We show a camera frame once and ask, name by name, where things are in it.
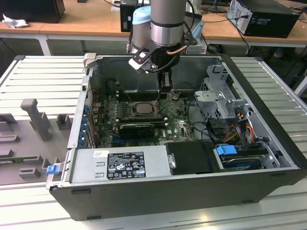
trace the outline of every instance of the warning label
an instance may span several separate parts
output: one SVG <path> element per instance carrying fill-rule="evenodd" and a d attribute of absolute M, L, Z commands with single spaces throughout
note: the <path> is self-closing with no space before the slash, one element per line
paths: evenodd
<path fill-rule="evenodd" d="M 144 152 L 110 153 L 107 157 L 109 180 L 146 177 Z"/>

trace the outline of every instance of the table leg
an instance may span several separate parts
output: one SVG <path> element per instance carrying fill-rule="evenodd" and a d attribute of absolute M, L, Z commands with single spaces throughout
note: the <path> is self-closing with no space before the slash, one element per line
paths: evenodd
<path fill-rule="evenodd" d="M 299 71 L 299 73 L 290 82 L 290 84 L 289 84 L 290 88 L 292 88 L 295 85 L 295 83 L 300 79 L 300 76 L 302 76 L 306 72 L 306 69 L 307 69 L 307 64 L 305 64 L 302 67 L 302 69 Z M 296 93 L 297 96 L 300 96 L 305 91 L 306 88 L 307 88 L 307 77 L 305 77 L 303 79 L 303 81 L 299 84 L 299 86 L 297 87 L 297 89 L 294 92 Z"/>
<path fill-rule="evenodd" d="M 302 93 L 305 91 L 306 88 L 307 88 L 307 77 L 304 78 L 302 83 L 299 84 L 299 86 L 294 92 L 296 93 L 297 96 L 300 96 L 302 95 Z"/>
<path fill-rule="evenodd" d="M 48 46 L 47 36 L 45 34 L 39 34 L 39 35 L 37 35 L 36 38 L 40 43 L 40 47 L 42 48 L 43 54 L 45 56 L 51 56 L 52 52 L 50 51 L 49 46 Z"/>
<path fill-rule="evenodd" d="M 82 47 L 82 51 L 83 52 L 86 52 L 86 45 L 85 45 L 85 41 L 84 40 L 81 40 L 81 47 Z"/>
<path fill-rule="evenodd" d="M 246 49 L 245 54 L 247 56 L 250 56 L 254 52 L 254 48 L 255 48 L 255 46 L 249 46 L 249 49 Z"/>

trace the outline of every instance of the computer tower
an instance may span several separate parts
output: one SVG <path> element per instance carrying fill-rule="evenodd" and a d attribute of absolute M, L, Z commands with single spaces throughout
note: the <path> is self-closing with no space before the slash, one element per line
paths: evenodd
<path fill-rule="evenodd" d="M 287 38 L 299 14 L 273 0 L 232 0 L 227 18 L 245 36 Z"/>
<path fill-rule="evenodd" d="M 133 13 L 135 11 L 135 0 L 120 1 L 120 30 L 130 32 L 132 27 Z M 149 0 L 144 0 L 144 6 L 149 6 Z M 138 0 L 138 7 L 142 6 L 142 0 Z"/>

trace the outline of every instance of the desk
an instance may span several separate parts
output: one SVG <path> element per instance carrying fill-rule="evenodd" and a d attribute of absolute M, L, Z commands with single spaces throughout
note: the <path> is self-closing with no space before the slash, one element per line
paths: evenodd
<path fill-rule="evenodd" d="M 287 7 L 302 5 L 301 3 L 287 0 L 279 0 L 279 2 Z M 202 19 L 205 22 L 221 21 L 226 19 L 223 15 L 226 14 L 209 13 L 203 15 Z M 246 46 L 237 29 L 230 21 L 205 23 L 202 34 L 208 44 Z M 287 38 L 244 36 L 244 39 L 249 46 L 305 47 L 307 45 L 307 24 L 297 21 Z"/>
<path fill-rule="evenodd" d="M 286 6 L 297 3 L 282 1 Z M 44 55 L 51 55 L 47 40 L 94 40 L 94 41 L 127 41 L 129 33 L 120 31 L 120 14 L 111 11 L 111 6 L 102 0 L 89 0 L 78 3 L 77 0 L 64 0 L 65 14 L 60 23 L 30 23 L 29 27 L 11 29 L 0 25 L 0 37 L 32 38 L 40 42 Z M 217 14 L 203 16 L 204 21 L 220 21 L 225 17 Z M 243 45 L 235 27 L 228 21 L 222 23 L 205 23 L 203 34 L 208 44 Z M 245 37 L 250 46 L 287 46 L 305 47 L 307 44 L 307 24 L 298 21 L 289 37 L 266 38 Z"/>

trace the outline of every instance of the floor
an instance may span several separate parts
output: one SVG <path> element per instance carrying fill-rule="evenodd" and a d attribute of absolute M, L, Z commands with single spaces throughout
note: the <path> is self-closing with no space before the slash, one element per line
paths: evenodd
<path fill-rule="evenodd" d="M 39 42 L 34 39 L 3 39 L 5 44 L 0 41 L 0 74 L 10 65 L 15 55 L 43 55 Z M 86 41 L 87 52 L 95 52 L 98 54 L 125 54 L 126 42 L 108 42 L 108 41 Z M 84 55 L 81 42 L 77 40 L 49 40 L 49 47 L 54 55 Z M 244 46 L 223 46 L 224 53 L 232 57 L 245 57 L 246 47 Z M 282 78 L 296 62 L 285 81 L 289 83 L 292 77 L 302 68 L 304 62 L 294 58 L 295 54 L 300 54 L 302 49 L 288 48 L 286 55 L 282 58 L 275 58 L 272 54 L 274 49 L 270 47 L 255 48 L 253 56 L 262 57 L 269 66 Z"/>

